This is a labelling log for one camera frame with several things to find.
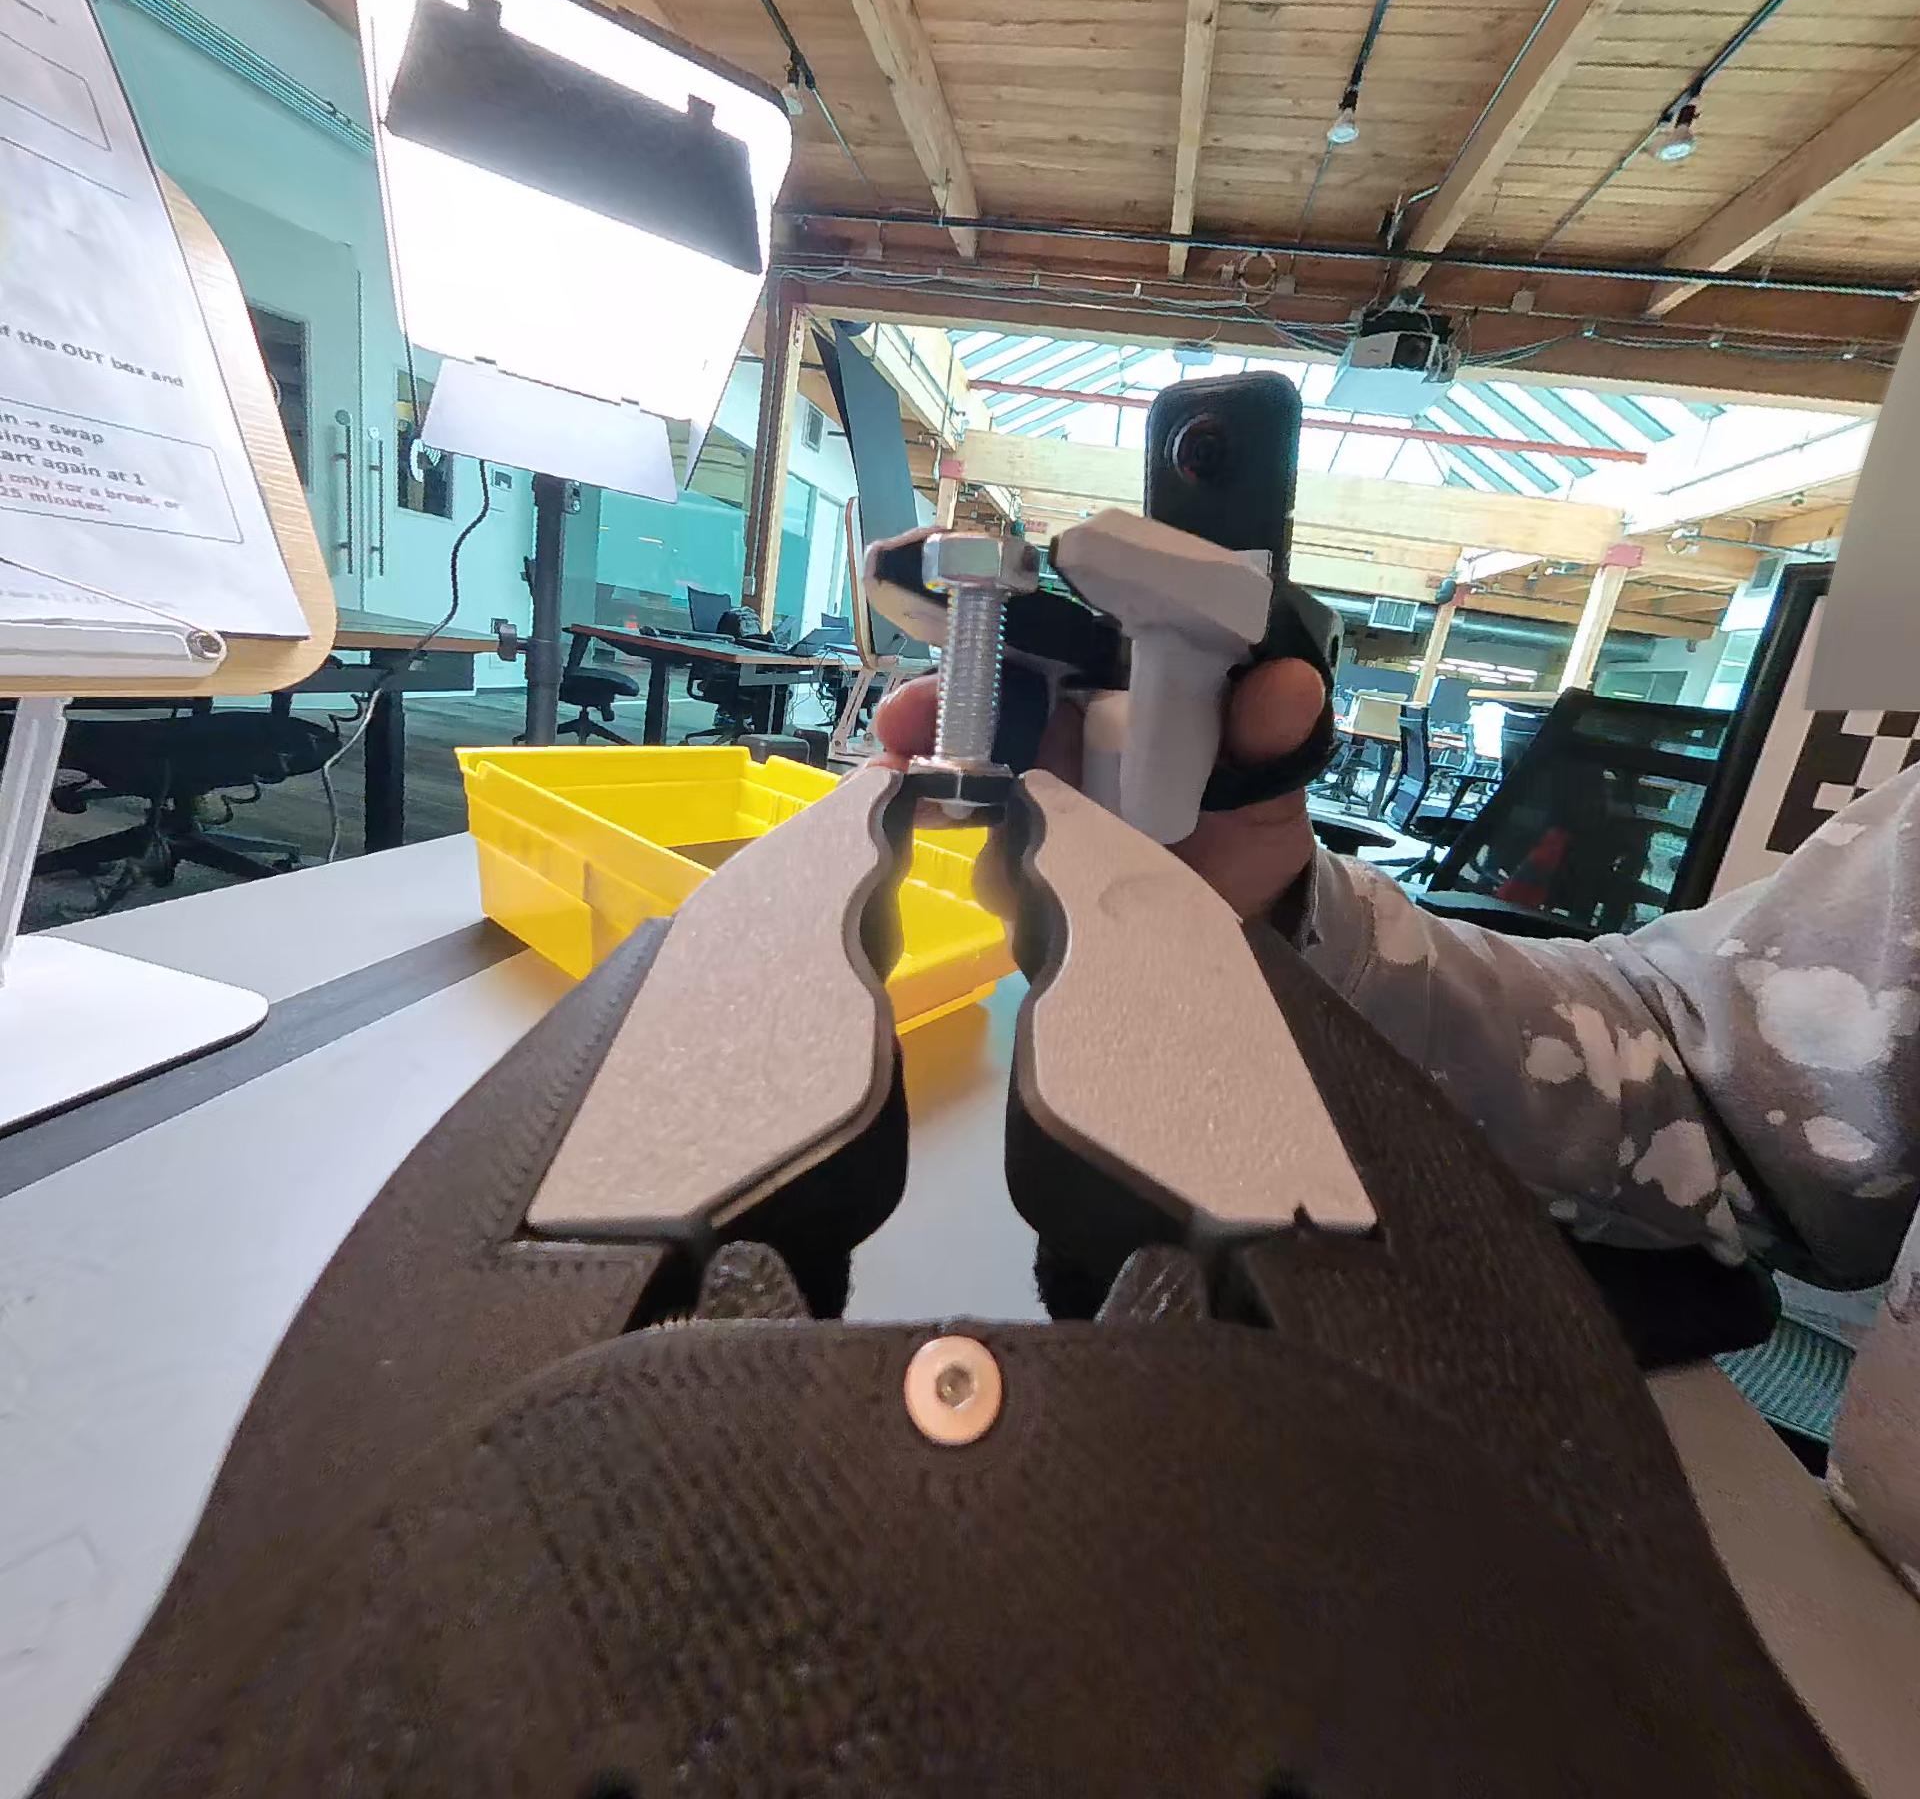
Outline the silver hex bolt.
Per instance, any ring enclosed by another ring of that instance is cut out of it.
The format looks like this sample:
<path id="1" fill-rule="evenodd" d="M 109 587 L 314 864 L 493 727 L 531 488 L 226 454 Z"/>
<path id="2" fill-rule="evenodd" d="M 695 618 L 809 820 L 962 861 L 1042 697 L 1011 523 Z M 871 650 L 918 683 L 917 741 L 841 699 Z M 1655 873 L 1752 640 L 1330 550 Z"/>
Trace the silver hex bolt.
<path id="1" fill-rule="evenodd" d="M 957 768 L 994 757 L 1007 601 L 1041 586 L 1038 550 L 1025 538 L 951 529 L 926 550 L 928 579 L 948 591 L 948 641 L 940 660 L 932 753 L 918 761 Z"/>

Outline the wooden document board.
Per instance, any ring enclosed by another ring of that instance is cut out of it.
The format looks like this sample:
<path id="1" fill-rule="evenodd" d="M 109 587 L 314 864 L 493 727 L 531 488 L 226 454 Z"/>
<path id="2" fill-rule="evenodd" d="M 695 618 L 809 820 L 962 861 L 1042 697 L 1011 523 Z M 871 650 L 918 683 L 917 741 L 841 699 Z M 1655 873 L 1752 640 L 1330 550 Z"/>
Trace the wooden document board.
<path id="1" fill-rule="evenodd" d="M 240 444 L 302 609 L 302 640 L 228 637 L 219 671 L 188 676 L 174 697 L 261 697 L 291 692 L 335 650 L 338 607 L 307 494 L 292 462 L 239 277 L 197 205 L 167 173 L 158 176 L 179 237 L 197 305 L 208 324 L 222 385 L 239 422 Z"/>

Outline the white document stand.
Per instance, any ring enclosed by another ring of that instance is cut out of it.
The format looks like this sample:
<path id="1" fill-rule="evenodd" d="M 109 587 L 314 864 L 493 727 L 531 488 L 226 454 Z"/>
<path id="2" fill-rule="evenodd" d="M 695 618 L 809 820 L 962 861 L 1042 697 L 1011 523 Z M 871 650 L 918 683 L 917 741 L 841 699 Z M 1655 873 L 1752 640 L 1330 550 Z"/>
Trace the white document stand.
<path id="1" fill-rule="evenodd" d="M 219 634 L 158 614 L 5 620 L 5 697 L 16 703 L 1 778 L 5 1130 L 239 1042 L 267 1017 L 242 986 L 18 934 L 68 701 L 93 682 L 204 676 L 224 657 Z"/>

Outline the silver hex nut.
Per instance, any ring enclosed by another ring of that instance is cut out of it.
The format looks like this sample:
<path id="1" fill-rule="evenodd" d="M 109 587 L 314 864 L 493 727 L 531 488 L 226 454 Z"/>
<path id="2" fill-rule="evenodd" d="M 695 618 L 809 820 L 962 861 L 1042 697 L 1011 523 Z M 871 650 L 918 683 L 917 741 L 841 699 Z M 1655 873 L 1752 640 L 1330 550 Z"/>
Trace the silver hex nut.
<path id="1" fill-rule="evenodd" d="M 992 765 L 967 768 L 915 761 L 897 778 L 897 803 L 918 827 L 996 825 L 1019 792 L 1019 777 Z"/>

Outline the person's right hand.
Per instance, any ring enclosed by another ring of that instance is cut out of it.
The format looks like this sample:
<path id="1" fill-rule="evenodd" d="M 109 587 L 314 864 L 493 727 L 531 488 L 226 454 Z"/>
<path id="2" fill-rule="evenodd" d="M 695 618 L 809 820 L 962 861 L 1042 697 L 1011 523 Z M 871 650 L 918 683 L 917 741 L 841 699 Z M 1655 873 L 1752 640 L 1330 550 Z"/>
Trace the person's right hand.
<path id="1" fill-rule="evenodd" d="M 1317 727 L 1328 701 L 1315 671 L 1294 659 L 1252 667 L 1225 699 L 1222 756 L 1258 768 L 1294 753 Z M 940 682 L 918 676 L 885 697 L 874 712 L 874 768 L 906 771 L 932 753 Z M 1179 843 L 1179 856 L 1211 884 L 1242 919 L 1297 925 L 1305 912 L 1317 860 L 1303 790 L 1232 810 L 1203 815 Z"/>

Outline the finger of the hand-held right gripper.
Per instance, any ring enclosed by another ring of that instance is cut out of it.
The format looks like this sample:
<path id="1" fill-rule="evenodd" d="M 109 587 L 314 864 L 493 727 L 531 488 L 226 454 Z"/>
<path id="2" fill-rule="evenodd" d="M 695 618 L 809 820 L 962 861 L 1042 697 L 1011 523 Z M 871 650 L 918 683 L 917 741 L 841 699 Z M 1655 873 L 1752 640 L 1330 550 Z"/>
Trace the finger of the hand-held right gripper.
<path id="1" fill-rule="evenodd" d="M 951 538 L 949 527 L 917 527 L 866 547 L 863 591 L 874 616 L 904 640 L 941 648 L 948 641 L 948 591 L 926 576 L 926 550 Z"/>
<path id="2" fill-rule="evenodd" d="M 1248 648 L 1267 629 L 1275 584 L 1266 553 L 1239 553 L 1163 522 L 1103 508 L 1047 550 L 1063 584 L 1093 610 L 1141 634 Z"/>

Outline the black light stand pole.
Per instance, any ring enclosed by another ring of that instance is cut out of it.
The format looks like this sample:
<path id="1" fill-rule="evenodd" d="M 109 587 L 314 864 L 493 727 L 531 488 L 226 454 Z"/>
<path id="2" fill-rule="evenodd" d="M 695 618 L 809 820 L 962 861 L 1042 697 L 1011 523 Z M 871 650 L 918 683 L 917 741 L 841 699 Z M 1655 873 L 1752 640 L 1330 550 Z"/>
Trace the black light stand pole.
<path id="1" fill-rule="evenodd" d="M 574 517 L 571 482 L 551 471 L 531 473 L 534 550 L 526 574 L 531 628 L 522 650 L 524 731 L 528 747 L 549 747 L 559 736 L 563 685 L 563 564 L 568 523 Z"/>

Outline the wooden table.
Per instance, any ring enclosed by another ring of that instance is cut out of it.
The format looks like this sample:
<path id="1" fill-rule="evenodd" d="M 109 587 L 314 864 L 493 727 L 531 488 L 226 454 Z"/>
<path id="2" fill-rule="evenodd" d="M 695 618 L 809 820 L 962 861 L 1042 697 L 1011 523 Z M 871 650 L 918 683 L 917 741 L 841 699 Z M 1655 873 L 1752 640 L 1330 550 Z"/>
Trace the wooden table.
<path id="1" fill-rule="evenodd" d="M 640 683 L 635 699 L 623 699 L 618 711 L 619 731 L 631 736 L 631 745 L 662 747 L 668 743 L 667 718 L 674 695 L 674 675 L 684 673 L 687 689 L 687 667 L 695 659 L 735 659 L 749 669 L 759 669 L 749 683 L 772 683 L 786 692 L 786 728 L 796 689 L 801 688 L 843 688 L 859 671 L 851 654 L 841 650 L 792 651 L 792 650 L 733 650 L 713 641 L 701 641 L 691 634 L 641 632 L 610 624 L 574 624 L 592 629 L 602 648 L 588 659 L 597 665 L 618 665 Z"/>

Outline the yellow plastic bin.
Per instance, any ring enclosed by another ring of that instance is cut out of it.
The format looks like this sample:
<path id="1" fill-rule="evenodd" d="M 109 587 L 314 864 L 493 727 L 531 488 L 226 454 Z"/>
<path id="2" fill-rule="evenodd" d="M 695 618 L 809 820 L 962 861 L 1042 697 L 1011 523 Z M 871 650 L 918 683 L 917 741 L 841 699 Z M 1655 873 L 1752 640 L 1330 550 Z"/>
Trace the yellow plastic bin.
<path id="1" fill-rule="evenodd" d="M 746 747 L 460 747 L 458 761 L 486 915 L 571 977 L 839 780 Z M 1003 923 L 973 896 L 982 842 L 917 832 L 887 981 L 901 1031 L 984 998 L 1015 968 Z"/>

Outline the printed instruction sheet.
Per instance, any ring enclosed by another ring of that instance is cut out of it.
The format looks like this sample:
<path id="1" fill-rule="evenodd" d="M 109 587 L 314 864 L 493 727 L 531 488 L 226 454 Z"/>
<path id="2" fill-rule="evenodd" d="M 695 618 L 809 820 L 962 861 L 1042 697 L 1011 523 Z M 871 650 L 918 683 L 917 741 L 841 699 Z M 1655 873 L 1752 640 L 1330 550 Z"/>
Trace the printed instruction sheet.
<path id="1" fill-rule="evenodd" d="M 303 636 L 90 0 L 1 0 L 1 559 L 6 632 Z"/>

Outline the ceiling projector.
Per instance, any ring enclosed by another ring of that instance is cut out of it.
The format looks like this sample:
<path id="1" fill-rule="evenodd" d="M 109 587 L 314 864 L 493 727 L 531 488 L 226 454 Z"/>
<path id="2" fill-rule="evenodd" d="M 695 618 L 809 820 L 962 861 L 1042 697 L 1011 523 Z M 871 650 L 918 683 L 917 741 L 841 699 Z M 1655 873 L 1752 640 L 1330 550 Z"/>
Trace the ceiling projector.
<path id="1" fill-rule="evenodd" d="M 1412 420 L 1452 393 L 1460 364 L 1452 315 L 1397 301 L 1360 314 L 1323 405 L 1335 414 Z"/>

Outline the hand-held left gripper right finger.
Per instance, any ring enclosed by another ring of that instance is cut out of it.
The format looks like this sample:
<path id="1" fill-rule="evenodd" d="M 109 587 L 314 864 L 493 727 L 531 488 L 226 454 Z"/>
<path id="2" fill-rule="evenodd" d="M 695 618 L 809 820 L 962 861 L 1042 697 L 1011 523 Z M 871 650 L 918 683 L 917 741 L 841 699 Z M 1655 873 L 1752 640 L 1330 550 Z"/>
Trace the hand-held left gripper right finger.
<path id="1" fill-rule="evenodd" d="M 1042 1241 L 1368 1235 L 1377 1210 L 1224 898 L 1047 773 L 1003 827 L 1027 995 L 1006 1184 Z"/>

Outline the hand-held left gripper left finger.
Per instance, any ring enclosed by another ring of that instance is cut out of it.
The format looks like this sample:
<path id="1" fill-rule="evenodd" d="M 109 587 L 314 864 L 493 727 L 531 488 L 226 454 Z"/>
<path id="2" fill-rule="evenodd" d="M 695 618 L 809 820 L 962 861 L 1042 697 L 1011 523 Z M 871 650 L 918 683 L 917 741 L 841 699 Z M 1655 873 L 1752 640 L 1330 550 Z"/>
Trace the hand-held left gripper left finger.
<path id="1" fill-rule="evenodd" d="M 909 808 L 866 766 L 748 842 L 648 942 L 524 1214 L 546 1245 L 775 1248 L 846 1283 L 899 1205 L 906 1110 L 885 971 Z"/>

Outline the black office chair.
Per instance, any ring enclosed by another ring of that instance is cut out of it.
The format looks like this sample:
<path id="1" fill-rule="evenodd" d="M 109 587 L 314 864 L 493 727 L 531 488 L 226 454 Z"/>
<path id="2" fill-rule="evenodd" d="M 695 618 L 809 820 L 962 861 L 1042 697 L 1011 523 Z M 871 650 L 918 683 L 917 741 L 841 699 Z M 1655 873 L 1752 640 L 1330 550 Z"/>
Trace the black office chair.
<path id="1" fill-rule="evenodd" d="M 563 665 L 559 673 L 556 740 L 571 738 L 585 745 L 600 741 L 615 747 L 631 745 L 631 736 L 618 727 L 618 707 L 640 695 L 640 683 L 618 665 L 597 665 L 588 657 L 602 648 L 588 628 L 566 629 Z"/>
<path id="2" fill-rule="evenodd" d="M 264 786 L 325 773 L 342 738 L 330 725 L 284 709 L 222 711 L 190 699 L 168 712 L 66 717 L 58 773 L 75 785 L 52 792 L 49 806 L 77 816 L 92 800 L 142 803 L 133 827 L 36 853 L 36 877 L 85 877 L 101 884 L 109 907 L 131 883 L 174 883 L 180 865 L 234 880 L 261 880 L 302 865 L 299 848 L 228 832 L 228 819 Z"/>
<path id="3" fill-rule="evenodd" d="M 761 614 L 737 607 L 723 591 L 690 590 L 687 610 L 693 637 L 733 650 L 772 650 Z M 713 723 L 687 741 L 725 743 L 739 736 L 770 736 L 786 728 L 786 692 L 772 683 L 749 683 L 759 669 L 735 659 L 695 659 L 687 667 L 687 695 L 713 709 Z"/>

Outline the black mesh chair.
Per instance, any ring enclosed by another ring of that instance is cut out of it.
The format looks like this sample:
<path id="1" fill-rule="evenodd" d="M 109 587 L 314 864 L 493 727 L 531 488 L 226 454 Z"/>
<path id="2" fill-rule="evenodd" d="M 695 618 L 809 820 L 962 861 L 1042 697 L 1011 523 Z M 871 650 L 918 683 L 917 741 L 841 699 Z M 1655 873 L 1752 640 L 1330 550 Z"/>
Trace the black mesh chair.
<path id="1" fill-rule="evenodd" d="M 1414 906 L 1527 941 L 1594 941 L 1677 910 L 1732 723 L 1561 693 Z"/>

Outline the fiducial marker sign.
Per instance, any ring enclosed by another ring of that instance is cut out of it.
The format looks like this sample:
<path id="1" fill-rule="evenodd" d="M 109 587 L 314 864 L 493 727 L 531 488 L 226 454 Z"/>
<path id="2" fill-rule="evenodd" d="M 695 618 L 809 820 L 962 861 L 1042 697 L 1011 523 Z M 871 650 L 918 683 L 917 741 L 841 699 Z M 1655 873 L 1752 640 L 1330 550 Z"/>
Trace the fiducial marker sign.
<path id="1" fill-rule="evenodd" d="M 1831 562 L 1783 574 L 1670 896 L 1697 907 L 1775 873 L 1867 792 L 1916 765 L 1916 711 L 1815 711 L 1811 665 Z"/>

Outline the LED light panel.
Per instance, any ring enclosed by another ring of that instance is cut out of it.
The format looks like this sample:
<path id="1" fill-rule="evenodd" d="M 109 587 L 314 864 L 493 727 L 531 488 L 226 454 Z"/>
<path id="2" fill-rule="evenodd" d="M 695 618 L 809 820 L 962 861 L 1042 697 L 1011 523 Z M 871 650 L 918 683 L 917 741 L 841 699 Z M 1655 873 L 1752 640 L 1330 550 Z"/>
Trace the LED light panel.
<path id="1" fill-rule="evenodd" d="M 355 0 L 419 443 L 662 504 L 723 400 L 786 102 L 582 0 Z"/>

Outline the person's right forearm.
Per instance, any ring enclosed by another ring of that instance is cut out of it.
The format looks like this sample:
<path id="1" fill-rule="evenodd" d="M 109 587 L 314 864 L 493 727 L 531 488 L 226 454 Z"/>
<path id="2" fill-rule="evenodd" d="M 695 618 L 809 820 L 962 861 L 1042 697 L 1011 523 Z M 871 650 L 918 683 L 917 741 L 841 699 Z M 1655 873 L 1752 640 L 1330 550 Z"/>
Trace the person's right forearm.
<path id="1" fill-rule="evenodd" d="M 1584 1241 L 1883 1283 L 1916 1213 L 1916 771 L 1632 934 L 1530 941 L 1322 853 L 1282 934 Z"/>

